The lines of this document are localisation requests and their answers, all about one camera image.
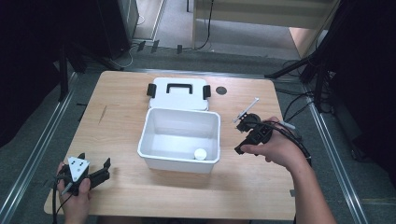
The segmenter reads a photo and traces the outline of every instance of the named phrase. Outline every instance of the black cable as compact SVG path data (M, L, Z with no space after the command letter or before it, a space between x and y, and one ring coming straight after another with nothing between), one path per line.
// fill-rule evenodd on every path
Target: black cable
M67 201L69 201L69 199L70 199L72 196L73 196L73 194L70 194L69 197L68 197L66 200L64 200L64 202L61 203L61 205L59 205L59 208L58 208L58 210L56 211L56 215L58 215L58 213L59 213L59 211L61 210L62 206L64 206L64 204L67 203Z
M210 22L212 21L212 12L213 12L213 3L214 2L215 2L215 0L212 0L212 3L210 4L210 13L209 13L209 22L207 23L207 38L206 38L206 41L201 47L199 47L197 49L194 49L194 50L202 49L206 45L207 41L209 40L209 37L210 37Z
M312 94L313 94L312 91L308 91L308 92L305 92L305 93L301 93L301 94L298 95L294 100L292 100L292 101L289 103L288 107L286 108L285 112L283 113L283 119L286 119L286 115L288 114L288 111L289 111L291 105L294 104L294 102L296 102L298 99L300 99L300 98L303 97L303 96L312 97Z
M301 109L297 110L297 112L295 112L290 118L286 119L286 122L290 122L294 117L296 117L297 115L299 115L301 112L303 112L309 105L311 105L312 103L314 103L313 101L308 102L305 106L303 106Z

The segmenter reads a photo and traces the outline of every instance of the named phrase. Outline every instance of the floor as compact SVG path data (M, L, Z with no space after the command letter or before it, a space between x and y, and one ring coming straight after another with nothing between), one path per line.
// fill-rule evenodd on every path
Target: floor
M137 0L139 25L136 41L159 40L159 47L176 49L192 46L192 10L187 11L186 1ZM205 43L208 21L197 21L197 47ZM212 21L210 37L202 51L299 60L300 56L291 39L288 27Z

